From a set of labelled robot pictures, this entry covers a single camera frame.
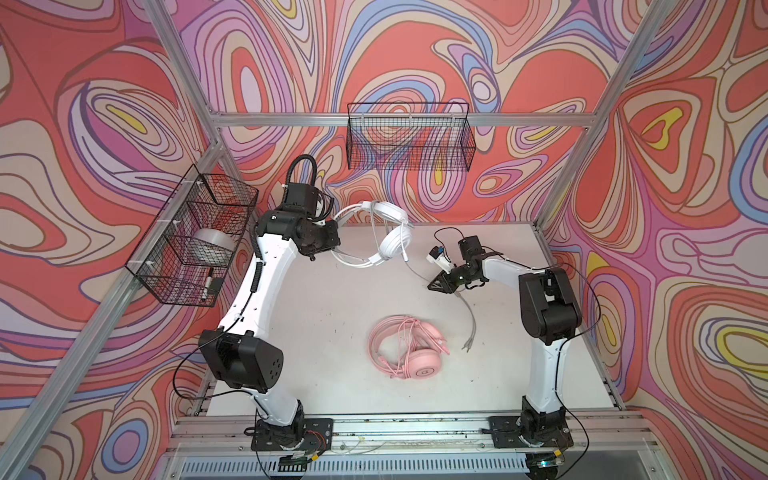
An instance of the white headphones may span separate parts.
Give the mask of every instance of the white headphones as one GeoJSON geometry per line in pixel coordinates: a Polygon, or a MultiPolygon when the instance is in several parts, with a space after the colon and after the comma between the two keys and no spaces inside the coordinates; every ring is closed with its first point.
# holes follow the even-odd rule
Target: white headphones
{"type": "Polygon", "coordinates": [[[349,255],[338,248],[331,250],[333,256],[340,263],[347,266],[354,266],[355,268],[367,268],[369,266],[380,265],[399,254],[402,254],[402,259],[407,262],[408,255],[406,254],[406,248],[411,243],[411,230],[413,225],[408,222],[408,214],[406,211],[390,202],[379,202],[376,200],[372,202],[364,201],[359,204],[349,205],[348,207],[339,210],[339,213],[334,215],[333,219],[336,220],[339,223],[339,227],[341,227],[352,217],[352,215],[361,210],[370,212],[371,214],[371,226],[374,227],[374,238],[376,238],[376,227],[373,223],[374,214],[383,218],[385,223],[389,220],[394,223],[399,223],[399,225],[393,228],[392,231],[384,237],[384,241],[378,245],[378,251],[367,259],[349,255]],[[359,260],[361,263],[350,263],[345,261],[342,257],[359,260]]]}

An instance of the black wire basket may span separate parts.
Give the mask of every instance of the black wire basket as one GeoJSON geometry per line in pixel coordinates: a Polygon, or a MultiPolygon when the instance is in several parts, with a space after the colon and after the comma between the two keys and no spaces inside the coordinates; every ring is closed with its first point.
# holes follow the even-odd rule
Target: black wire basket
{"type": "Polygon", "coordinates": [[[475,137],[465,102],[347,104],[350,170],[469,171],[475,137]]]}
{"type": "MultiPolygon", "coordinates": [[[[158,242],[143,259],[134,259],[134,250],[125,266],[161,303],[213,306],[259,191],[227,175],[201,174],[196,168],[184,178],[190,176],[192,180],[182,183],[194,184],[173,218],[161,220],[167,226],[158,242]]],[[[168,197],[153,225],[182,183],[168,197]]]]}

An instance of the metal mesh basket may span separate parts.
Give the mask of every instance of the metal mesh basket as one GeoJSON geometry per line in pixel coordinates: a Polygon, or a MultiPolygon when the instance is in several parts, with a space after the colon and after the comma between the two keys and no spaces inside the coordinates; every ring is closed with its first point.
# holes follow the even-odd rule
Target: metal mesh basket
{"type": "MultiPolygon", "coordinates": [[[[194,184],[157,244],[126,267],[162,303],[213,306],[259,192],[227,175],[194,173],[194,184]],[[221,232],[220,241],[200,238],[204,229],[221,232]]],[[[171,196],[178,191],[177,186],[171,196]]]]}
{"type": "Polygon", "coordinates": [[[475,138],[462,102],[347,105],[350,170],[469,171],[475,138]]]}

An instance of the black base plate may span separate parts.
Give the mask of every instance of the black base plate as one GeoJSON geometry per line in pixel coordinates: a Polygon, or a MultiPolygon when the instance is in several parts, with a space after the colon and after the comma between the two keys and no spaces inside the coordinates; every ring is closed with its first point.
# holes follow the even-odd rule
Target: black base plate
{"type": "MultiPolygon", "coordinates": [[[[272,433],[268,428],[257,428],[250,440],[250,449],[254,452],[284,452],[277,442],[273,441],[272,433]]],[[[325,445],[320,444],[317,435],[309,432],[304,433],[304,439],[298,445],[299,450],[314,452],[315,450],[331,448],[331,438],[333,437],[333,419],[304,419],[304,429],[318,432],[326,440],[325,445]]]]}
{"type": "MultiPolygon", "coordinates": [[[[531,446],[520,440],[520,429],[517,425],[519,416],[512,417],[488,417],[488,423],[491,428],[486,433],[490,433],[493,438],[493,446],[496,449],[527,449],[531,446]]],[[[564,432],[563,429],[557,429],[552,432],[551,438],[542,439],[544,442],[541,448],[568,449],[574,445],[571,432],[564,432]]]]}

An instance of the white tabletop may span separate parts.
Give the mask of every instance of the white tabletop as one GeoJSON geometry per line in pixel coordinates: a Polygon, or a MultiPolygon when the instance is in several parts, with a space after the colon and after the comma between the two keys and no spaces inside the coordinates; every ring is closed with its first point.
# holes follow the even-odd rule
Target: white tabletop
{"type": "MultiPolygon", "coordinates": [[[[432,234],[444,224],[417,226],[408,248],[409,265],[426,278],[439,268],[425,259],[437,245],[432,234]]],[[[547,261],[527,224],[458,226],[478,235],[484,246],[529,266],[547,261]]],[[[379,241],[384,236],[379,228],[379,241]]],[[[368,257],[376,251],[371,227],[343,227],[344,251],[368,257]]],[[[449,254],[461,263],[454,230],[439,233],[449,254]]],[[[453,295],[432,292],[402,258],[355,269],[329,253],[315,262],[293,261],[270,319],[268,341],[282,349],[285,366],[280,385],[304,404],[307,414],[477,412],[517,410],[530,369],[531,338],[520,320],[517,290],[487,283],[462,293],[472,305],[478,330],[467,353],[461,350],[471,332],[466,306],[453,295]],[[367,339],[383,318],[408,314],[437,326],[448,340],[450,356],[442,371],[426,380],[390,379],[371,364],[367,339]]],[[[573,409],[613,406],[584,344],[573,340],[565,363],[564,398],[573,409]]],[[[228,390],[218,382],[215,392],[228,390]]],[[[208,415],[252,415],[248,397],[225,395],[210,401],[208,415]]]]}

